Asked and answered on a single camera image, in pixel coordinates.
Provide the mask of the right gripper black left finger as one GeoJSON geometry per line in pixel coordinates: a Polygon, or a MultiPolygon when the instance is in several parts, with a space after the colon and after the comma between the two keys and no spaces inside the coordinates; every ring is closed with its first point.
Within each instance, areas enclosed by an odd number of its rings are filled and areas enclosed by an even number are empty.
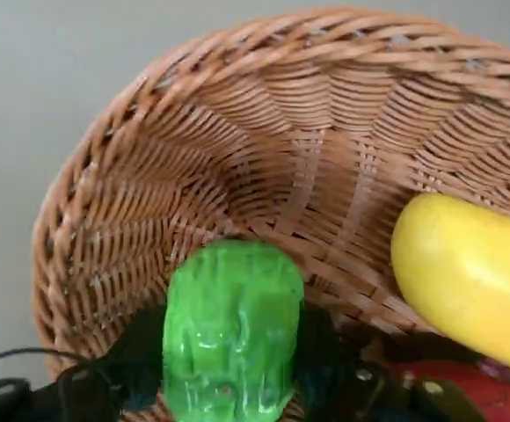
{"type": "Polygon", "coordinates": [[[148,410],[163,378],[165,311],[163,305],[138,311],[99,358],[44,347],[0,352],[0,360],[43,354],[74,363],[40,389],[23,378],[1,378],[0,421],[116,421],[124,411],[148,410]]]}

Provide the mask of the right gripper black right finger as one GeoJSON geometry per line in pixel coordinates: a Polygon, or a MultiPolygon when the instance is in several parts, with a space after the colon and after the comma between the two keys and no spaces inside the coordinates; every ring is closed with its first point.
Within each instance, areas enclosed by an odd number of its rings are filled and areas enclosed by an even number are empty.
{"type": "Polygon", "coordinates": [[[294,382],[306,421],[486,421],[449,379],[401,375],[361,360],[344,347],[329,314],[303,309],[294,382]]]}

